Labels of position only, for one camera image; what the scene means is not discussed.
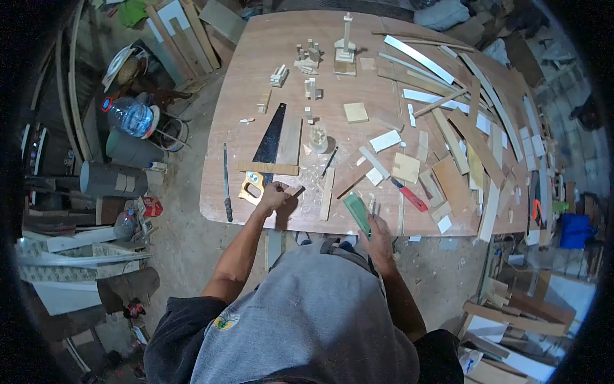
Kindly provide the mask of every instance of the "wooden stick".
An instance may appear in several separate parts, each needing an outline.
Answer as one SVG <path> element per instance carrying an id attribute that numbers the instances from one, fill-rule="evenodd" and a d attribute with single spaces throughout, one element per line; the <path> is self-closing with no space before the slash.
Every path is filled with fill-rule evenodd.
<path id="1" fill-rule="evenodd" d="M 453 98 L 456 98 L 458 96 L 464 95 L 465 93 L 467 93 L 467 89 L 463 88 L 461 90 L 458 90 L 456 92 L 454 92 L 452 95 L 448 95 L 442 99 L 437 100 L 436 102 L 427 105 L 426 107 L 420 109 L 419 111 L 414 112 L 414 117 L 420 117 L 422 115 L 424 115 L 425 113 L 429 112 L 431 109 L 433 108 L 437 108 L 440 105 L 442 105 L 443 103 L 452 100 Z"/>

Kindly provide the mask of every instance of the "concrete floor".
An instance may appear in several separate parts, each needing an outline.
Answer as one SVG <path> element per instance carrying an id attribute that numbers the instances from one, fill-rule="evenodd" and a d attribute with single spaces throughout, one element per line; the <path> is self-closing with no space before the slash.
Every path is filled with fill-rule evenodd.
<path id="1" fill-rule="evenodd" d="M 151 191 L 162 202 L 164 212 L 160 217 L 161 228 L 151 238 L 153 257 L 149 264 L 160 274 L 160 288 L 151 297 L 145 317 L 150 334 L 165 312 L 168 297 L 191 297 L 201 292 L 220 255 L 241 229 L 238 225 L 209 221 L 199 211 L 203 161 L 223 76 L 223 68 L 214 72 L 183 112 L 183 118 L 192 119 L 188 124 L 192 149 L 170 155 L 164 184 Z M 265 234 L 266 231 L 260 237 L 244 292 L 254 289 L 266 275 Z M 400 237 L 395 242 L 399 270 L 414 293 L 429 331 L 443 327 L 454 332 L 463 314 L 463 303 L 476 293 L 487 244 L 473 246 L 469 238 L 458 240 L 456 251 L 440 250 L 439 238 L 409 242 L 408 238 Z M 292 243 L 291 235 L 286 235 L 286 249 Z"/>

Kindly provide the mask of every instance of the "table top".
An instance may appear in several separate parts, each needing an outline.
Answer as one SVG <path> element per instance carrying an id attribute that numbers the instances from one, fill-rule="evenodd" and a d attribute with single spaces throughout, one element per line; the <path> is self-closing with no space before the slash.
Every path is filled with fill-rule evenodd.
<path id="1" fill-rule="evenodd" d="M 345 12 L 338 11 L 296 11 L 281 12 L 254 16 L 250 18 L 241 36 L 241 40 L 235 50 L 232 61 L 228 67 L 226 77 L 217 102 L 216 111 L 209 135 L 208 153 L 203 165 L 203 179 L 201 184 L 200 211 L 204 217 L 212 221 L 226 222 L 226 211 L 223 204 L 223 144 L 228 145 L 228 183 L 230 198 L 232 201 L 234 224 L 244 224 L 254 210 L 254 205 L 238 199 L 241 184 L 245 180 L 245 173 L 235 170 L 239 160 L 251 161 L 273 114 L 280 103 L 287 104 L 286 120 L 289 116 L 303 118 L 303 130 L 301 136 L 301 149 L 298 176 L 275 175 L 274 180 L 280 180 L 290 186 L 302 185 L 305 190 L 298 196 L 298 205 L 289 216 L 278 218 L 274 213 L 266 220 L 265 227 L 280 230 L 299 230 L 306 232 L 322 233 L 353 233 L 357 234 L 358 225 L 343 204 L 343 198 L 337 200 L 333 197 L 330 206 L 328 221 L 320 221 L 319 213 L 322 200 L 324 180 L 320 180 L 325 164 L 330 158 L 327 154 L 305 154 L 303 144 L 308 144 L 310 126 L 305 120 L 305 107 L 311 107 L 315 118 L 319 118 L 319 124 L 323 125 L 329 136 L 335 140 L 339 150 L 332 161 L 331 167 L 336 169 L 335 180 L 340 180 L 349 170 L 348 158 L 353 155 L 360 146 L 372 150 L 368 140 L 383 133 L 388 129 L 375 121 L 348 124 L 343 105 L 348 103 L 363 102 L 369 114 L 377 109 L 397 112 L 405 123 L 405 128 L 400 136 L 406 142 L 405 154 L 416 156 L 418 150 L 419 130 L 429 133 L 429 154 L 426 163 L 421 164 L 420 171 L 430 168 L 438 162 L 433 148 L 439 146 L 445 149 L 445 141 L 441 131 L 437 127 L 433 115 L 427 113 L 416 119 L 416 127 L 410 125 L 407 104 L 408 100 L 402 98 L 403 89 L 415 89 L 424 92 L 420 88 L 397 83 L 389 79 L 377 76 L 377 71 L 362 69 L 361 57 L 377 58 L 378 53 L 386 53 L 397 57 L 405 62 L 421 66 L 419 63 L 404 55 L 398 50 L 384 43 L 384 36 L 371 34 L 373 30 L 403 31 L 418 33 L 423 36 L 439 37 L 450 41 L 451 38 L 438 32 L 420 27 L 400 20 L 378 17 L 375 15 L 352 13 L 350 40 L 357 47 L 357 75 L 338 76 L 333 73 L 334 43 L 343 38 L 343 16 Z M 320 50 L 324 52 L 318 75 L 309 76 L 292 66 L 296 55 L 296 44 L 307 46 L 307 39 L 318 42 Z M 447 72 L 459 79 L 465 85 L 470 85 L 471 73 L 459 61 L 447 57 L 436 46 L 410 44 L 413 48 L 439 64 Z M 524 108 L 521 95 L 521 87 L 514 82 L 514 77 L 509 69 L 496 61 L 488 58 L 476 50 L 469 56 L 482 70 L 491 84 L 499 93 L 503 93 L 510 105 L 508 110 L 510 119 L 516 128 L 526 126 L 527 118 L 524 116 Z M 270 76 L 275 68 L 285 64 L 290 69 L 288 78 L 283 88 L 275 88 L 270 85 Z M 394 69 L 399 73 L 405 73 L 405 68 L 398 64 L 392 64 L 382 59 L 376 59 L 379 68 Z M 311 101 L 305 98 L 304 80 L 314 77 L 317 89 L 324 90 L 321 100 Z M 262 93 L 273 88 L 268 111 L 265 115 L 257 113 L 256 104 Z M 425 104 L 412 101 L 414 110 L 420 109 Z M 249 124 L 239 123 L 239 120 L 254 117 L 255 121 Z M 503 127 L 498 119 L 495 123 Z M 392 162 L 397 151 L 402 151 L 398 146 L 393 146 L 377 155 L 378 160 L 388 170 L 392 169 Z M 510 199 L 510 208 L 514 211 L 514 220 L 508 222 L 508 215 L 504 214 L 495 221 L 493 233 L 524 232 L 526 230 L 528 193 L 524 185 L 528 175 L 526 163 L 517 163 L 508 143 L 508 149 L 503 150 L 503 162 L 518 180 L 522 188 L 521 201 L 516 205 L 515 198 Z M 407 187 L 421 198 L 427 205 L 424 190 L 420 183 L 406 183 Z M 361 196 L 366 205 L 371 200 L 371 194 L 375 196 L 378 206 L 381 205 L 379 215 L 384 218 L 394 235 L 423 235 L 441 236 L 437 225 L 430 217 L 429 211 L 419 212 L 412 204 L 403 201 L 398 189 L 390 182 L 383 181 L 378 187 L 363 178 L 352 189 L 355 194 Z M 452 227 L 444 236 L 472 236 L 478 231 L 480 218 L 475 212 L 466 211 L 458 217 L 450 214 Z"/>

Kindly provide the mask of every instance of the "fabric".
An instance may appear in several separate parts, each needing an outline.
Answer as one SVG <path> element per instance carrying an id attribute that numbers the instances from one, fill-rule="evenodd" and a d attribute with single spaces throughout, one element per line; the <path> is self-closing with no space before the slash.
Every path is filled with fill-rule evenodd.
<path id="1" fill-rule="evenodd" d="M 392 324 L 366 260 L 322 248 L 282 255 L 256 291 L 228 307 L 210 297 L 170 298 L 145 352 L 149 382 L 415 383 L 420 375 L 462 383 L 449 332 L 431 332 L 414 347 Z"/>

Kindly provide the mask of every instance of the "water bottle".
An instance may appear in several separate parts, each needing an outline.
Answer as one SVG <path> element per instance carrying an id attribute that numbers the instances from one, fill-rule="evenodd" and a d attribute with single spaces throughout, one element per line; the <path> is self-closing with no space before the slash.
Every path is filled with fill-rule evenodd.
<path id="1" fill-rule="evenodd" d="M 115 225 L 113 226 L 113 233 L 120 241 L 128 241 L 134 236 L 138 221 L 134 216 L 134 210 L 129 209 L 117 216 Z"/>
<path id="2" fill-rule="evenodd" d="M 143 137 L 151 127 L 154 113 L 132 97 L 115 100 L 109 108 L 109 125 L 134 137 Z"/>

